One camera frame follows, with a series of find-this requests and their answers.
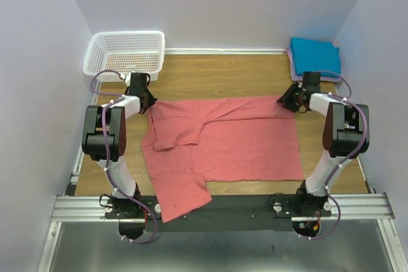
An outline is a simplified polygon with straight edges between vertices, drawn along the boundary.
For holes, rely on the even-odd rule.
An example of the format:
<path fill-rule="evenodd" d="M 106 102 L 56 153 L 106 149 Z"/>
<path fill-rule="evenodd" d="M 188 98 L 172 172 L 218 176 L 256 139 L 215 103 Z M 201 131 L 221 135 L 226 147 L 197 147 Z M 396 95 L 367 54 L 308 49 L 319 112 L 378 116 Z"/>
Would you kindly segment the pink t shirt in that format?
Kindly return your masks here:
<path fill-rule="evenodd" d="M 142 152 L 169 222 L 211 202 L 208 182 L 303 180 L 296 121 L 273 96 L 159 101 Z"/>

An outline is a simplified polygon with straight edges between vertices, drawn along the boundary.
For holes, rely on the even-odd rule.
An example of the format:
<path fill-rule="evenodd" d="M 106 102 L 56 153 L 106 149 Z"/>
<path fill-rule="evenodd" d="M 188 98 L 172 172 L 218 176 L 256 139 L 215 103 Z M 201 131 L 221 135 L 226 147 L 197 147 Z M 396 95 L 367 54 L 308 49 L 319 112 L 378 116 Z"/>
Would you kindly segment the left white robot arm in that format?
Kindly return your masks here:
<path fill-rule="evenodd" d="M 148 89 L 150 75 L 132 71 L 123 74 L 107 70 L 124 82 L 126 90 L 122 94 L 99 92 L 94 86 L 97 73 L 90 84 L 93 93 L 112 96 L 102 105 L 90 105 L 85 110 L 82 133 L 82 152 L 101 167 L 112 188 L 111 204 L 106 208 L 120 210 L 126 217 L 136 217 L 141 211 L 146 217 L 154 217 L 151 209 L 142 203 L 138 184 L 132 179 L 125 162 L 127 147 L 126 120 L 133 115 L 143 115 L 157 99 Z"/>

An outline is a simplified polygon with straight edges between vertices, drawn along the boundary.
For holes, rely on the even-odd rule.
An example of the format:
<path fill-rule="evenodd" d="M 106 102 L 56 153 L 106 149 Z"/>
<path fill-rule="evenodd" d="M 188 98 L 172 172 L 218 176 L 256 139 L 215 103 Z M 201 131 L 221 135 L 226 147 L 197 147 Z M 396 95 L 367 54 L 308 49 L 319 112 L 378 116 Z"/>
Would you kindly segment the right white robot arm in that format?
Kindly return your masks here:
<path fill-rule="evenodd" d="M 321 211 L 328 201 L 334 181 L 341 171 L 369 147 L 369 108 L 321 91 L 322 71 L 307 71 L 302 82 L 293 82 L 277 103 L 289 111 L 300 108 L 324 115 L 323 153 L 312 174 L 294 195 L 281 195 L 273 205 L 277 213 L 288 217 L 306 216 Z"/>

